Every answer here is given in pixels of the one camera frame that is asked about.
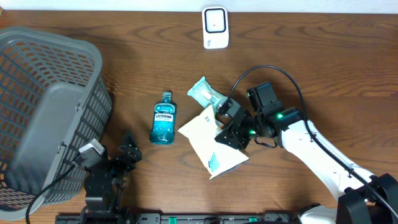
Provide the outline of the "teal wet wipes pack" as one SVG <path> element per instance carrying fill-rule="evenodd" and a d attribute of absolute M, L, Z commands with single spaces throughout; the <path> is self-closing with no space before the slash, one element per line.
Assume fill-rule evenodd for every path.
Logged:
<path fill-rule="evenodd" d="M 225 102 L 226 97 L 214 90 L 203 76 L 187 92 L 188 96 L 195 99 L 202 107 L 211 105 L 214 110 Z"/>

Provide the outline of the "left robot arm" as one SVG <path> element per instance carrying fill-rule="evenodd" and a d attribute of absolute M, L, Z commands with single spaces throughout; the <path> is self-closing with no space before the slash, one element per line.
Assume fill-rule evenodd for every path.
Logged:
<path fill-rule="evenodd" d="M 107 149 L 92 139 L 79 149 L 81 166 L 88 171 L 84 181 L 86 207 L 80 213 L 81 223 L 132 223 L 134 217 L 121 207 L 126 178 L 142 159 L 142 152 L 132 132 L 127 131 L 118 149 L 122 152 L 110 159 Z"/>

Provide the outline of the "blue Listerine mouthwash bottle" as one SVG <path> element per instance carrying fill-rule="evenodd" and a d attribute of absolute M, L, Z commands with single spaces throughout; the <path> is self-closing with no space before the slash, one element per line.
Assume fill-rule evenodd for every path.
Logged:
<path fill-rule="evenodd" d="M 154 119 L 149 137 L 152 144 L 169 145 L 174 142 L 176 112 L 172 92 L 164 91 L 161 101 L 154 106 Z"/>

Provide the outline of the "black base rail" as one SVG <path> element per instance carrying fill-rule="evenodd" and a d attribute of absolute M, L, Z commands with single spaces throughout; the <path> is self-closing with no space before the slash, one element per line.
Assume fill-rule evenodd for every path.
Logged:
<path fill-rule="evenodd" d="M 137 213 L 126 217 L 100 218 L 86 214 L 57 215 L 55 224 L 75 223 L 126 223 L 126 224 L 239 224 L 239 223 L 301 223 L 295 215 L 288 213 L 265 213 L 263 215 L 161 215 L 158 213 Z"/>

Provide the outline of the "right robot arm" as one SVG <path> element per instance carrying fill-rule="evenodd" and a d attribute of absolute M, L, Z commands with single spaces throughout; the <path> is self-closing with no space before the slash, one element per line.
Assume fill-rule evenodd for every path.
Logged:
<path fill-rule="evenodd" d="M 217 108 L 231 119 L 215 141 L 244 150 L 251 140 L 273 139 L 298 157 L 336 199 L 336 209 L 313 204 L 286 223 L 397 223 L 397 180 L 374 175 L 340 152 L 298 108 L 284 108 L 270 83 L 247 90 L 255 115 L 224 97 Z"/>

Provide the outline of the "grey plastic shopping basket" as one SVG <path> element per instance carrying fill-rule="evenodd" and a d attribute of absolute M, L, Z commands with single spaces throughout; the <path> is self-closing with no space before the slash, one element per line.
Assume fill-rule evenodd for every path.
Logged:
<path fill-rule="evenodd" d="M 81 189 L 72 162 L 112 110 L 91 43 L 25 27 L 1 31 L 1 219 L 23 219 Z"/>

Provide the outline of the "yellow snack bag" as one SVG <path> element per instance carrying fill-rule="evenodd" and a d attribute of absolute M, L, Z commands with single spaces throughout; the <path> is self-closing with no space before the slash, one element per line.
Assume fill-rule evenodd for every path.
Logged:
<path fill-rule="evenodd" d="M 249 160 L 243 152 L 215 141 L 215 137 L 221 132 L 221 123 L 216 120 L 211 105 L 184 124 L 178 132 L 188 138 L 210 173 L 210 179 L 227 173 Z"/>

